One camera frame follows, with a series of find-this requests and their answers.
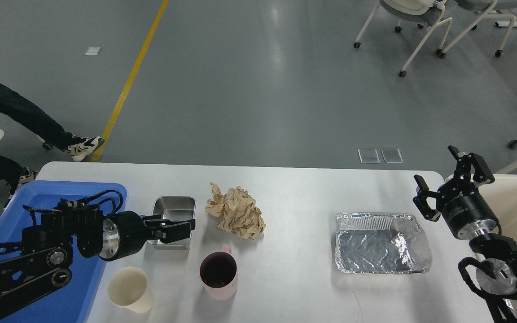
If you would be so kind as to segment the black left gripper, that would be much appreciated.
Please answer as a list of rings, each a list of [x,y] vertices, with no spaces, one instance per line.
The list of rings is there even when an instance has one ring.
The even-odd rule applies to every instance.
[[[160,214],[141,218],[133,211],[115,213],[103,220],[103,244],[98,256],[110,262],[134,255],[148,238],[154,245],[184,245],[195,229],[194,218],[172,220]]]

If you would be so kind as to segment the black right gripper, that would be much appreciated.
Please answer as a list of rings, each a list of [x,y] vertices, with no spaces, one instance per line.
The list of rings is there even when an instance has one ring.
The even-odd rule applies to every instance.
[[[448,180],[450,189],[429,190],[423,176],[414,175],[417,183],[413,202],[424,219],[437,222],[442,215],[452,235],[459,240],[471,240],[499,227],[499,220],[484,200],[478,188],[495,182],[484,158],[476,153],[464,153],[449,145],[456,160],[456,169]],[[428,199],[438,202],[438,209],[429,206]]]

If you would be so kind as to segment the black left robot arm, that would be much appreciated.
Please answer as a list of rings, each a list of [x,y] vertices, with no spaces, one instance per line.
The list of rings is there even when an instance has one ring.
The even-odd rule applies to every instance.
[[[73,243],[85,258],[105,262],[137,253],[147,241],[169,244],[191,237],[194,217],[120,211],[123,195],[110,191],[79,200],[61,199],[49,209],[24,205],[31,225],[17,242],[0,243],[0,319],[42,299],[72,279]]]

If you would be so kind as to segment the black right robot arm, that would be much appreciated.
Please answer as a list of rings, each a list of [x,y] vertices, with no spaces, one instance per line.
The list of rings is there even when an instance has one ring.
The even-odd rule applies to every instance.
[[[413,201],[426,220],[443,218],[452,235],[467,240],[482,261],[466,257],[458,271],[468,288],[484,299],[495,323],[517,323],[517,243],[501,233],[501,224],[479,188],[495,181],[482,156],[450,145],[456,169],[436,191],[415,175]]]

